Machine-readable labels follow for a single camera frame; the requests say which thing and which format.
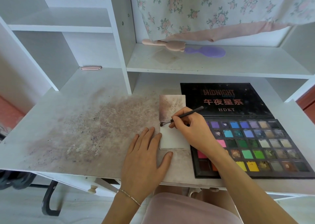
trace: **hand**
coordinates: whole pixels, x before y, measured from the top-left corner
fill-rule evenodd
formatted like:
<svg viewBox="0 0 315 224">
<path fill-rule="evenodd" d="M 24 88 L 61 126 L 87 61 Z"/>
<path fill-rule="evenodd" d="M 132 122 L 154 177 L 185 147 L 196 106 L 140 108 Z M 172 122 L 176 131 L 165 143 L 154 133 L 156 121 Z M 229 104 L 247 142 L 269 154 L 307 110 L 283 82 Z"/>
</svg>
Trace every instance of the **hand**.
<svg viewBox="0 0 315 224">
<path fill-rule="evenodd" d="M 121 189 L 139 203 L 162 182 L 173 156 L 173 152 L 166 153 L 157 167 L 157 149 L 162 134 L 158 133 L 151 139 L 154 130 L 154 127 L 145 128 L 140 136 L 135 135 L 123 164 Z"/>
<path fill-rule="evenodd" d="M 209 149 L 211 150 L 215 146 L 221 147 L 221 145 L 216 142 L 202 115 L 193 113 L 183 118 L 178 117 L 178 115 L 187 113 L 191 110 L 192 109 L 188 107 L 184 107 L 177 111 L 172 116 L 174 122 L 172 122 L 169 127 L 176 127 L 179 129 L 191 146 L 207 155 L 209 153 Z"/>
</svg>

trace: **palette lid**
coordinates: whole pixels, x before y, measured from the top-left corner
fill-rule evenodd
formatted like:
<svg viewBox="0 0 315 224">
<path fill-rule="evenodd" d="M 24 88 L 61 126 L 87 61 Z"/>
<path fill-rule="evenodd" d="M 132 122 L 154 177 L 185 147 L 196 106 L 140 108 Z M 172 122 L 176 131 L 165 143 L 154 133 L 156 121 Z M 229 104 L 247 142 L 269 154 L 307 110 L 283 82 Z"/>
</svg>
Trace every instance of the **palette lid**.
<svg viewBox="0 0 315 224">
<path fill-rule="evenodd" d="M 181 83 L 186 106 L 203 116 L 273 118 L 250 83 Z"/>
</svg>

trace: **floor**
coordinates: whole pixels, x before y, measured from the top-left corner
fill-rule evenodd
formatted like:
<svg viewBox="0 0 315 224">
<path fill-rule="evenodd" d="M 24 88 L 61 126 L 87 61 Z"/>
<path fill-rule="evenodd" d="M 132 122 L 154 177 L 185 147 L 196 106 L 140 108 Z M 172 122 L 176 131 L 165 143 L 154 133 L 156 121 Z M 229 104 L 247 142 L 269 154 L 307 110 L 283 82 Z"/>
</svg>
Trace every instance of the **floor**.
<svg viewBox="0 0 315 224">
<path fill-rule="evenodd" d="M 36 177 L 33 183 L 49 184 L 50 180 Z M 62 205 L 59 217 L 44 216 L 41 202 L 46 189 L 28 187 L 23 190 L 7 188 L 0 191 L 1 223 L 46 224 L 100 224 L 109 210 L 113 198 L 99 197 L 87 192 L 58 184 L 51 198 L 51 209 Z M 132 220 L 140 224 L 146 212 L 146 199 Z M 315 197 L 290 198 L 277 201 L 299 224 L 314 223 Z"/>
</svg>

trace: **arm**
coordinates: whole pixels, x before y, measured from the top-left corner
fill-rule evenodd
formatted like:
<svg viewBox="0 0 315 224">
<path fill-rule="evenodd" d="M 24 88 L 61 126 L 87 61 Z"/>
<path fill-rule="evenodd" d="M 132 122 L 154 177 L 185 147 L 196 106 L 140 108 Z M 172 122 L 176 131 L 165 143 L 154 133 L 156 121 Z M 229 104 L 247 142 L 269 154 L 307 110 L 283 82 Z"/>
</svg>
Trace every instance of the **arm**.
<svg viewBox="0 0 315 224">
<path fill-rule="evenodd" d="M 217 167 L 226 189 L 237 207 L 245 224 L 250 223 L 285 223 L 297 222 L 284 211 L 266 192 L 257 185 L 237 164 L 226 154 L 222 146 L 215 140 L 205 119 L 193 113 L 182 119 L 177 115 L 187 113 L 191 109 L 184 107 L 172 117 L 176 126 L 187 141 L 204 153 Z"/>
<path fill-rule="evenodd" d="M 165 154 L 157 167 L 157 149 L 161 133 L 152 138 L 154 127 L 145 128 L 132 140 L 122 168 L 121 189 L 142 203 L 161 183 L 171 164 L 172 152 Z M 122 192 L 118 192 L 102 224 L 130 223 L 139 205 Z"/>
</svg>

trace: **gold bracelet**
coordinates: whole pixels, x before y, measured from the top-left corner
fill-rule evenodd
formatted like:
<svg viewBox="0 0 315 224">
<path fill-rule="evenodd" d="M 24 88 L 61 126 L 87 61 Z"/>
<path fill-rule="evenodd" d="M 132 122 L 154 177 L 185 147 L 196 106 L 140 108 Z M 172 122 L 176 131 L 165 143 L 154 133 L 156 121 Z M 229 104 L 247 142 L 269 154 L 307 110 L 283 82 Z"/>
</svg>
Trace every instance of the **gold bracelet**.
<svg viewBox="0 0 315 224">
<path fill-rule="evenodd" d="M 128 197 L 130 197 L 132 200 L 135 201 L 136 204 L 139 205 L 139 207 L 141 207 L 141 204 L 139 202 L 136 201 L 136 199 L 134 199 L 132 196 L 130 196 L 128 193 L 126 193 L 124 190 L 119 189 L 118 192 L 121 191 L 122 193 L 126 194 Z"/>
</svg>

